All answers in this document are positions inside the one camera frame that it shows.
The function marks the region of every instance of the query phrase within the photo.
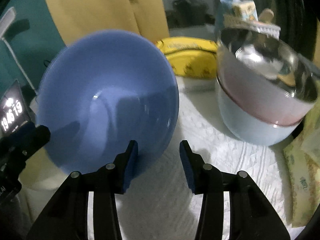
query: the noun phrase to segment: bowl rim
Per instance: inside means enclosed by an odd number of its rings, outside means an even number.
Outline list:
[[[228,26],[228,27],[226,27],[226,28],[223,28],[221,31],[219,31],[219,36],[218,36],[218,39],[217,39],[217,46],[218,46],[218,48],[219,48],[219,46],[220,46],[219,43],[221,43],[225,48],[227,48],[227,46],[225,45],[225,43],[221,40],[221,33],[222,33],[222,31],[228,30],[228,29],[244,29],[244,30],[249,30],[249,31],[253,31],[253,32],[256,32],[256,33],[260,33],[260,34],[266,35],[268,38],[271,38],[271,39],[274,39],[274,40],[278,41],[279,43],[281,43],[281,44],[283,44],[284,46],[286,46],[287,48],[289,48],[289,49],[291,50],[291,52],[295,54],[295,56],[297,57],[298,61],[301,62],[301,63],[303,64],[303,66],[304,66],[308,71],[310,71],[311,82],[313,83],[313,85],[314,85],[314,87],[315,87],[315,92],[316,92],[316,98],[315,98],[315,100],[313,100],[313,101],[311,101],[311,100],[307,101],[307,100],[303,100],[303,99],[301,99],[301,98],[297,98],[297,97],[295,97],[295,96],[291,96],[290,93],[288,93],[286,90],[284,90],[284,89],[282,89],[281,87],[273,84],[273,83],[270,82],[268,79],[264,78],[263,75],[257,73],[256,71],[252,70],[251,68],[247,67],[247,65],[244,64],[243,62],[242,62],[242,63],[243,63],[243,65],[244,65],[247,69],[249,69],[250,71],[252,71],[254,74],[262,77],[264,80],[268,81],[269,84],[271,84],[272,86],[274,86],[274,87],[276,87],[277,89],[281,90],[286,97],[288,97],[288,98],[294,98],[294,100],[297,100],[297,101],[299,101],[299,102],[301,102],[301,103],[303,103],[303,104],[314,105],[314,104],[316,103],[316,101],[317,101],[318,98],[319,98],[319,93],[318,93],[318,90],[317,90],[317,87],[316,87],[316,83],[315,83],[314,78],[313,78],[313,75],[312,75],[312,71],[311,71],[311,70],[306,66],[306,64],[299,58],[298,53],[297,53],[293,48],[291,48],[291,47],[290,47],[288,44],[286,44],[284,41],[282,41],[282,40],[280,40],[280,39],[276,39],[276,38],[275,38],[274,36],[272,36],[271,34],[265,32],[265,31],[263,31],[263,30],[261,30],[261,29],[259,29],[259,28],[257,28],[257,27],[254,27],[254,26],[252,26],[252,27],[247,27],[247,26],[243,26],[243,25],[232,25],[232,26]]]
[[[228,98],[234,102],[242,111],[246,112],[248,115],[252,116],[253,118],[259,120],[260,122],[263,122],[265,124],[268,124],[268,125],[272,125],[274,128],[289,128],[289,127],[293,127],[293,126],[297,126],[304,117],[302,117],[299,121],[295,122],[294,124],[291,124],[291,125],[279,125],[279,124],[275,124],[275,123],[270,123],[270,122],[266,122],[264,120],[262,120],[261,118],[258,118],[258,117],[255,117],[253,116],[252,114],[248,113],[247,111],[245,111],[244,109],[241,108],[241,106],[238,105],[238,103],[233,99],[233,97],[228,93],[228,91],[223,87],[220,79],[219,79],[219,76],[217,74],[216,76],[216,79],[217,79],[217,83],[219,85],[219,87],[222,89],[222,91],[228,96]]]

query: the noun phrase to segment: yellow curtain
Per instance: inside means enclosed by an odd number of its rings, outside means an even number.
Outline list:
[[[46,0],[66,45],[102,29],[122,29],[152,42],[169,37],[162,0]]]

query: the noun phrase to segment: yellow plastic bag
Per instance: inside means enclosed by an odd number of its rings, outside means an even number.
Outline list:
[[[198,38],[171,37],[158,41],[156,46],[167,57],[177,76],[207,79],[216,77],[215,42]]]

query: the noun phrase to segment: yellow pencil case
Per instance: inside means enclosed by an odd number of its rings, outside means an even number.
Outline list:
[[[217,45],[213,41],[171,37],[156,43],[177,76],[215,78]]]

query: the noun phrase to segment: yellow fabric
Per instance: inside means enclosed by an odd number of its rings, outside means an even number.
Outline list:
[[[316,50],[313,62],[320,66],[320,23],[316,40]],[[320,93],[320,82],[317,82]],[[320,203],[320,148],[315,152],[310,148],[310,136],[313,141],[319,141],[320,125],[320,97],[315,106],[306,115],[303,131],[295,140],[284,149],[292,184],[293,216],[292,226],[305,226],[311,219]]]
[[[169,37],[162,0],[45,0],[66,45],[102,29],[122,29],[152,42]]]
[[[156,46],[167,57],[176,75],[208,79],[216,77],[215,42],[198,38],[171,37],[158,41]]]

